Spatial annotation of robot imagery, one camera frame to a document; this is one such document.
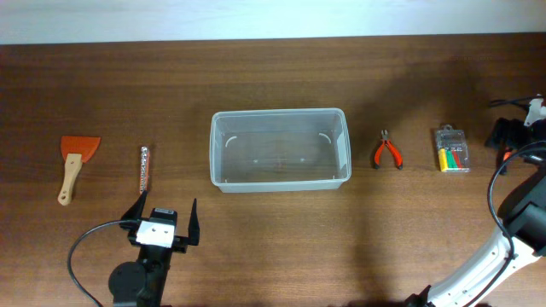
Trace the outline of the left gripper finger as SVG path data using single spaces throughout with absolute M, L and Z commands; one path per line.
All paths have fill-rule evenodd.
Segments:
M 142 191 L 134 205 L 121 217 L 122 229 L 134 229 L 142 221 L 142 212 L 146 203 L 148 192 Z
M 188 245 L 198 246 L 200 242 L 200 224 L 197 215 L 197 199 L 194 199 L 188 226 Z

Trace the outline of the orange-black long nose pliers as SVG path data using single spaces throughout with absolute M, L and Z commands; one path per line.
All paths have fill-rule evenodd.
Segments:
M 503 166 L 503 163 L 509 159 L 512 155 L 513 149 L 510 147 L 500 148 L 497 153 L 497 169 L 500 171 L 500 175 L 507 173 L 507 167 Z

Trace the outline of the clear screwdriver bit case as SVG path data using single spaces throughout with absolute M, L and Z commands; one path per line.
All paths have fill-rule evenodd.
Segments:
M 442 172 L 470 172 L 468 144 L 463 130 L 443 125 L 435 131 L 435 142 Z

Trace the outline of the right robot arm white-black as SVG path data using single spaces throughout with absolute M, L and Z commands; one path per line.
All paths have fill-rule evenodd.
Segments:
M 496 224 L 490 239 L 453 274 L 406 298 L 404 306 L 476 306 L 519 269 L 545 257 L 545 121 L 535 121 L 531 130 L 538 139 L 505 159 L 488 185 L 487 205 Z M 493 190 L 502 169 L 532 156 L 537 171 L 496 208 Z

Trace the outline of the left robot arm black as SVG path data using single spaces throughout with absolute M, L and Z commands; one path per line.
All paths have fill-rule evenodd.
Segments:
M 115 306 L 160 306 L 172 255 L 185 253 L 189 246 L 200 242 L 196 200 L 188 234 L 180 236 L 176 234 L 176 211 L 154 208 L 148 217 L 142 216 L 147 196 L 146 191 L 142 192 L 121 218 L 120 227 L 128 232 L 128 241 L 139 248 L 139 253 L 135 261 L 118 265 L 109 277 L 108 288 Z

